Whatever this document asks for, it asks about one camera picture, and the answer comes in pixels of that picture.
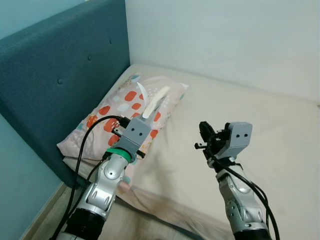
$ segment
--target upholstered headboard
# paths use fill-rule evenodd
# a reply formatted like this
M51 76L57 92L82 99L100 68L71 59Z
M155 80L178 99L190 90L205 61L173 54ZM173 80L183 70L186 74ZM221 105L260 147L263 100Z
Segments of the upholstered headboard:
M0 40L0 113L71 186L56 144L129 64L125 0L87 1Z

